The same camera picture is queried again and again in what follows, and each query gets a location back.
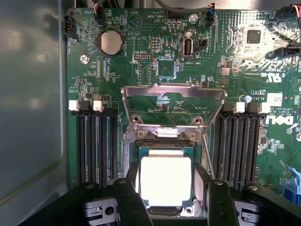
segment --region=white connector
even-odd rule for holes
[[[80,105],[78,100],[69,100],[69,107],[68,109],[70,111],[79,111],[80,110]]]
[[[244,113],[245,112],[245,107],[246,104],[244,102],[236,102],[235,106],[233,107],[233,113],[238,114],[238,113]]]
[[[258,107],[258,114],[268,114],[271,112],[271,106],[267,102],[260,103]]]
[[[96,112],[103,112],[103,102],[101,100],[94,100],[93,110]]]

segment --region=blue connector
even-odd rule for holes
[[[296,177],[283,180],[283,196],[298,206],[301,206],[301,173],[293,167],[289,167],[289,169]]]

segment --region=motherboard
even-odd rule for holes
[[[236,189],[253,181],[284,195],[284,182],[301,171],[296,15],[67,14],[71,187],[105,187],[160,148],[182,149]]]

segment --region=white chip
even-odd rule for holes
[[[70,111],[77,111],[78,112],[80,110],[79,101],[78,100],[69,100],[68,109]]]
[[[268,93],[267,103],[270,106],[281,107],[282,106],[282,93]]]
[[[93,110],[96,112],[103,112],[103,102],[101,100],[94,100]]]
[[[244,113],[246,104],[244,102],[236,102],[233,108],[233,113]]]
[[[190,198],[191,159],[188,157],[143,157],[141,197],[150,206],[182,206]]]
[[[259,114],[267,114],[271,112],[271,106],[269,103],[263,102],[260,103],[259,108],[258,108],[258,113]]]

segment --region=green circuit board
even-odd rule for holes
[[[68,10],[77,23],[77,38],[67,40],[69,100],[92,104],[94,95],[99,95],[104,108],[118,111],[118,176],[124,176],[122,135],[128,125],[121,88],[186,83],[222,88],[228,94],[226,102],[238,102],[245,95],[254,103],[270,104],[271,112],[260,124],[259,135],[265,141],[257,148],[258,183],[282,192],[281,180],[288,178],[288,166],[301,170],[301,64],[298,56],[275,57],[273,51],[298,40],[300,30],[295,18],[276,21],[274,12],[216,9],[213,25],[205,28],[201,14],[192,24],[190,15],[170,19],[163,9],[105,9],[106,26],[96,23],[93,9]],[[108,30],[117,31],[123,40],[122,51],[114,57],[107,57],[95,43],[97,36]],[[187,31],[193,42],[206,40],[207,45],[183,59],[181,48]],[[89,57],[88,63],[81,63],[81,55]],[[187,125],[195,115],[206,120],[214,109],[209,99],[180,94],[133,97],[129,104],[130,112],[139,114],[144,123],[160,125]],[[76,131],[77,119],[70,113],[71,187],[78,176]],[[213,134],[210,129],[211,152]]]

